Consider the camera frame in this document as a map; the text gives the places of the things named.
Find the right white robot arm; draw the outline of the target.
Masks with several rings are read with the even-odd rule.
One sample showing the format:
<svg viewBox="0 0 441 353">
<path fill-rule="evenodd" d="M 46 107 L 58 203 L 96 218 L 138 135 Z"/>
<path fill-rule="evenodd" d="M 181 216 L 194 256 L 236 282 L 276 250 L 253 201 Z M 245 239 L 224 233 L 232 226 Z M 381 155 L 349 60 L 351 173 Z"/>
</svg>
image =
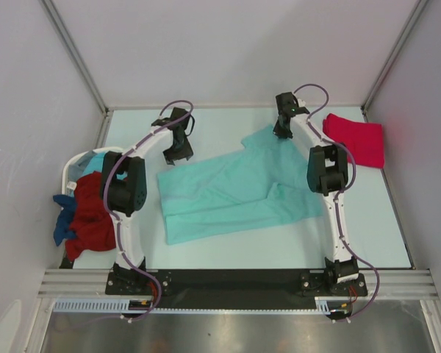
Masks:
<svg viewBox="0 0 441 353">
<path fill-rule="evenodd" d="M 326 226 L 331 236 L 325 257 L 324 285 L 333 295 L 341 295 L 359 279 L 356 256 L 349 250 L 345 224 L 344 191 L 348 185 L 346 150 L 324 137 L 309 119 L 305 103 L 291 92 L 275 97 L 278 118 L 273 128 L 279 139 L 295 144 L 310 143 L 306 180 L 309 189 L 321 197 Z"/>
</svg>

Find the teal t-shirt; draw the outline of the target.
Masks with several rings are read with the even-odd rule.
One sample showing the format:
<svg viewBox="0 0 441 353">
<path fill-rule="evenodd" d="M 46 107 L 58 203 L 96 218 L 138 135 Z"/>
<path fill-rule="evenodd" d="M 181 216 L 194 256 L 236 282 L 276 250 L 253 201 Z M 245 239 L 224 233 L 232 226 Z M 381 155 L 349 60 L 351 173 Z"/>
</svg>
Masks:
<svg viewBox="0 0 441 353">
<path fill-rule="evenodd" d="M 167 242 L 294 224 L 323 213 L 306 182 L 307 161 L 267 126 L 243 149 L 157 175 Z"/>
</svg>

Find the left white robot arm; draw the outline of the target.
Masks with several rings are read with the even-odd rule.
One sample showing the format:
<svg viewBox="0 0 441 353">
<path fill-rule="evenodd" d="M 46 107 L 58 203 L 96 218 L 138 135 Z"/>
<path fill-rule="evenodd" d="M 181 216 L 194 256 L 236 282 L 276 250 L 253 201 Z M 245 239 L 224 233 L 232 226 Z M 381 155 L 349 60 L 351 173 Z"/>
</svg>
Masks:
<svg viewBox="0 0 441 353">
<path fill-rule="evenodd" d="M 168 117 L 151 123 L 149 133 L 126 151 L 108 151 L 101 171 L 100 196 L 113 224 L 118 253 L 107 277 L 107 295 L 142 293 L 154 280 L 146 272 L 146 256 L 140 240 L 139 221 L 148 195 L 146 159 L 162 154 L 167 165 L 189 160 L 193 149 L 188 140 L 195 119 L 192 109 L 174 107 Z"/>
</svg>

